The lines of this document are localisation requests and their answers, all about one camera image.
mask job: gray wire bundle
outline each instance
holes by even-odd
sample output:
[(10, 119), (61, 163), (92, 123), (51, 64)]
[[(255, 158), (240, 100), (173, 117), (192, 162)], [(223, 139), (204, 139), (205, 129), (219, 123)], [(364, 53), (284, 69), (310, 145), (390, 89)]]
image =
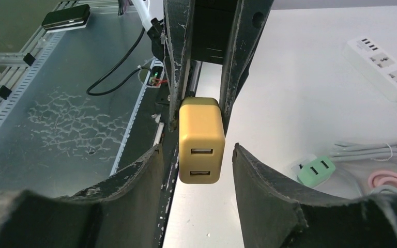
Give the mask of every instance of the gray wire bundle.
[(397, 141), (379, 144), (356, 144), (349, 142), (336, 142), (338, 148), (330, 152), (331, 161), (349, 162), (365, 159), (387, 161), (397, 160)]

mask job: gray cable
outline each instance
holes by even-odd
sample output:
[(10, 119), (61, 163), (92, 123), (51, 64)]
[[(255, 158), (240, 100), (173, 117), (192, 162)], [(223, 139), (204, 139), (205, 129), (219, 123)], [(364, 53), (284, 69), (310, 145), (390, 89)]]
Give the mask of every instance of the gray cable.
[(371, 191), (371, 194), (397, 194), (397, 188), (391, 185), (380, 185)]
[[(330, 155), (333, 162), (357, 161), (364, 159), (387, 159), (391, 157), (391, 151), (387, 144), (356, 144), (349, 142), (336, 142), (338, 148)], [(392, 148), (393, 158), (397, 158), (397, 141), (389, 143)]]
[[(397, 147), (392, 147), (393, 152), (397, 152)], [(335, 157), (341, 156), (356, 156), (356, 155), (365, 155), (365, 154), (372, 154), (372, 153), (389, 153), (390, 148), (378, 148), (373, 150), (362, 150), (362, 151), (332, 151), (329, 154)]]
[[(386, 159), (389, 158), (392, 154), (390, 152), (384, 153), (374, 153), (374, 154), (365, 154), (365, 155), (356, 155), (356, 156), (343, 156), (343, 157), (332, 157), (332, 162), (349, 162), (349, 161), (358, 161), (365, 159)], [(397, 158), (397, 152), (393, 153), (393, 158)]]

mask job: white power strip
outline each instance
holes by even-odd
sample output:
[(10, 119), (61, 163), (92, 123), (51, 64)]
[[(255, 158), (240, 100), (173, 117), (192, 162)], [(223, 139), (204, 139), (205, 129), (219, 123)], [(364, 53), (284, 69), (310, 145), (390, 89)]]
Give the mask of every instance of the white power strip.
[(343, 56), (389, 100), (397, 102), (397, 62), (366, 36), (348, 41)]

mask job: pink cable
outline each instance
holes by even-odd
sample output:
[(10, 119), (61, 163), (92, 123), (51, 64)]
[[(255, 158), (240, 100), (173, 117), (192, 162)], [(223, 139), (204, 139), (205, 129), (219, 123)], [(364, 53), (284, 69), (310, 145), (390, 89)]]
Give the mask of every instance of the pink cable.
[(369, 187), (376, 188), (384, 184), (390, 184), (397, 188), (397, 173), (390, 170), (378, 170), (368, 178)]

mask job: metal table surface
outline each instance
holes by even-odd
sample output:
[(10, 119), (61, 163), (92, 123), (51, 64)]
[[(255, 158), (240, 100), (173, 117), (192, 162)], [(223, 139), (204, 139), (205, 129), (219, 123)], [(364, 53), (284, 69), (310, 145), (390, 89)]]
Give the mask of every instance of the metal table surface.
[[(48, 197), (72, 195), (107, 178), (119, 156), (142, 78), (116, 92), (87, 96), (132, 46), (142, 25), (136, 12), (93, 11), (84, 29), (65, 32), (0, 127), (0, 190), (31, 189)], [(129, 59), (95, 91), (114, 87), (152, 60), (144, 36)]]

